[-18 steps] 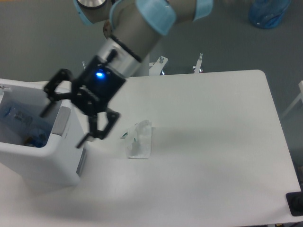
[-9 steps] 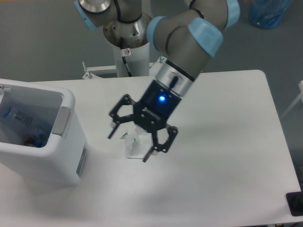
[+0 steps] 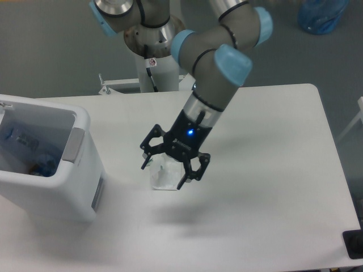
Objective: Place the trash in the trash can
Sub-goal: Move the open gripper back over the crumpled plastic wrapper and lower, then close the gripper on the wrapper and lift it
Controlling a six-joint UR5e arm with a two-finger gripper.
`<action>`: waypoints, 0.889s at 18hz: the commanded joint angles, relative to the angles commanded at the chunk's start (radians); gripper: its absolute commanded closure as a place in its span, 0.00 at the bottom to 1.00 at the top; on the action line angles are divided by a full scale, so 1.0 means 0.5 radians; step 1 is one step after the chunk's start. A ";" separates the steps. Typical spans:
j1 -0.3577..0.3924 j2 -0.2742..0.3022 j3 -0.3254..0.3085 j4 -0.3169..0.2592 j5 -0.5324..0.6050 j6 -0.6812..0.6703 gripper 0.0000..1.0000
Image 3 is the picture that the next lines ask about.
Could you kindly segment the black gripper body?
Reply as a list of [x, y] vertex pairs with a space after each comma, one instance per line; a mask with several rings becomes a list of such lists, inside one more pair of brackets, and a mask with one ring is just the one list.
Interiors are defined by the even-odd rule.
[[199, 154], [199, 148], [212, 130], [210, 127], [201, 126], [202, 119], [205, 117], [206, 111], [202, 110], [196, 121], [192, 121], [182, 110], [171, 129], [163, 136], [163, 144], [165, 153], [183, 162], [183, 153], [189, 160], [195, 158]]

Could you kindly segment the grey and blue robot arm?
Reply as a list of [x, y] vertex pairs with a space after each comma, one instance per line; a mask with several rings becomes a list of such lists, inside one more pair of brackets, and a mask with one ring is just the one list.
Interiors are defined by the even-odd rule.
[[169, 1], [91, 1], [89, 5], [106, 35], [134, 28], [144, 57], [172, 56], [194, 77], [193, 92], [171, 129], [155, 125], [140, 147], [145, 162], [165, 154], [183, 164], [178, 188], [200, 180], [210, 162], [210, 155], [200, 152], [200, 147], [252, 69], [244, 51], [270, 38], [270, 13], [249, 1], [211, 1], [218, 26], [170, 36]]

